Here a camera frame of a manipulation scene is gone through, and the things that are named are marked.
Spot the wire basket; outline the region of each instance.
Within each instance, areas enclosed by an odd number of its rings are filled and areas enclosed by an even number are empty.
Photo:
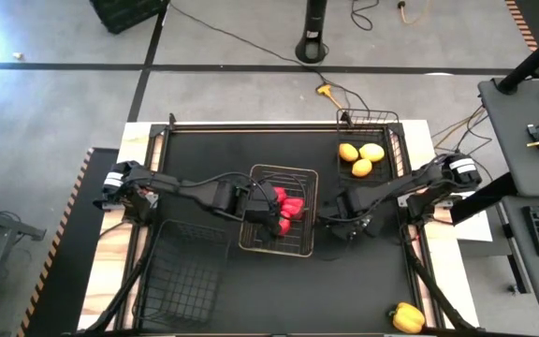
[[[386,183],[404,174],[405,166],[401,144],[404,141],[399,115],[385,110],[338,110],[338,144],[336,154],[341,186],[355,184],[377,185]],[[367,143],[380,145],[386,155],[377,163],[372,163],[371,173],[358,178],[352,174],[353,163],[340,159],[339,147],[349,143],[360,149]]]
[[[226,268],[223,230],[167,220],[159,228],[133,315],[171,331],[203,329]]]
[[[164,11],[168,0],[91,0],[101,23],[112,34],[119,34]]]
[[[317,172],[303,168],[283,168],[270,165],[255,165],[251,168],[251,176],[258,181],[271,183],[275,187],[283,187],[289,197],[303,198],[303,191],[295,179],[276,174],[292,175],[299,179],[305,188],[305,204],[307,209],[298,221],[291,221],[290,230],[285,236],[275,240],[263,241],[258,230],[261,225],[243,222],[240,226],[239,246],[244,250],[260,253],[272,253],[288,256],[308,257],[313,252],[313,223],[315,221],[317,200]]]

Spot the yellow fruit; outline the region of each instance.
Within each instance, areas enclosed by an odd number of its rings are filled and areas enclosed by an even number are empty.
[[[341,146],[338,147],[338,153],[341,158],[346,161],[356,161],[357,158],[359,158],[359,153],[355,146],[348,143],[341,144]]]
[[[363,145],[359,150],[361,158],[369,159],[372,162],[377,162],[384,158],[384,149],[378,144],[368,143]]]
[[[394,328],[406,333],[419,333],[426,323],[426,317],[413,305],[405,302],[399,303],[392,317]]]
[[[371,172],[371,161],[367,159],[360,159],[353,164],[353,175],[362,178]]]

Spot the red vegetable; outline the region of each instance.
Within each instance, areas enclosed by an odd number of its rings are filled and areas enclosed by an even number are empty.
[[[280,212],[280,221],[278,222],[278,225],[280,225],[280,233],[278,233],[279,236],[284,236],[290,230],[290,220],[289,218],[292,217],[292,215],[289,212]]]
[[[273,190],[278,195],[279,203],[282,203],[282,201],[284,201],[288,197],[288,195],[286,194],[286,190],[284,190],[283,187],[274,187]]]
[[[305,204],[305,200],[302,198],[286,198],[284,200],[284,205],[293,205],[302,208]]]
[[[295,206],[293,204],[283,204],[282,205],[282,212],[289,212],[292,214],[290,216],[291,219],[299,220],[300,217],[303,215],[303,208],[300,206]]]

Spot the orange striped edge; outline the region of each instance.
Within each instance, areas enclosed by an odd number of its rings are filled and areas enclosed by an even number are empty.
[[[528,45],[528,48],[530,49],[530,51],[535,51],[538,48],[538,43],[535,41],[535,38],[533,38],[532,31],[523,19],[523,14],[521,14],[519,7],[515,3],[515,0],[505,0],[504,2],[509,8],[511,16],[513,16],[513,20],[515,20],[515,24],[517,25],[517,28],[519,28],[519,32],[521,32],[521,34],[523,35],[523,39]]]
[[[79,194],[80,185],[82,184],[82,179],[84,178],[84,173],[86,172],[86,168],[89,165],[89,161],[91,160],[92,154],[93,154],[93,149],[89,149],[86,153],[86,156],[84,157],[84,160],[82,161],[82,165],[80,166],[79,176],[77,177],[76,182],[74,183],[74,186],[72,187],[70,198],[68,199],[66,207],[64,208],[64,215],[62,216],[62,219],[60,220],[60,223],[57,226],[55,235],[53,235],[53,240],[51,241],[51,247],[49,249],[49,252],[47,253],[47,257],[45,258],[45,263],[43,264],[43,270],[41,271],[41,274],[39,274],[38,279],[36,280],[35,290],[33,291],[33,295],[30,297],[30,302],[28,303],[28,307],[24,311],[24,317],[22,318],[22,323],[20,324],[20,327],[18,328],[18,331],[16,332],[16,336],[18,337],[24,337],[26,330],[28,329],[28,325],[30,324],[30,317],[35,313],[35,308],[36,308],[36,304],[38,303],[38,298],[41,292],[43,291],[43,287],[45,287],[45,281],[47,280],[47,276],[49,275],[49,270],[51,268],[51,265],[53,264],[55,254],[57,253],[57,247],[59,246],[60,242],[62,241],[62,237],[64,236],[64,231],[66,230],[67,219],[70,217],[70,213],[72,212],[72,207],[74,206],[74,202],[76,201],[76,198]]]

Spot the gray floor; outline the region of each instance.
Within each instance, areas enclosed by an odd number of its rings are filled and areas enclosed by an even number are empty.
[[[304,0],[175,2],[199,18],[293,57],[302,30]],[[408,1],[409,15],[423,2]],[[414,27],[400,23],[396,1],[371,12],[372,32],[350,22],[350,2],[330,0],[324,65],[512,67],[528,53],[503,0],[434,0],[430,16]],[[154,19],[118,36],[99,24],[87,1],[0,0],[0,62],[142,63]],[[170,11],[157,64],[282,64],[238,41],[206,30]],[[476,85],[488,77],[328,74],[359,92],[374,109],[402,119],[427,119],[432,131],[479,106]],[[44,242],[22,242],[0,284],[0,331],[16,331],[89,147],[115,147],[138,82],[138,72],[0,70],[0,210],[51,229]],[[315,94],[312,74],[152,73],[139,121],[323,120],[335,109]],[[342,93],[336,94],[344,102]],[[354,107],[359,107],[351,97]],[[493,132],[488,122],[478,133]],[[454,146],[460,135],[444,143]],[[463,150],[479,145],[468,138]],[[496,141],[475,158],[496,177],[506,171]],[[489,330],[539,334],[533,296],[511,297],[505,259],[465,260],[475,306]]]

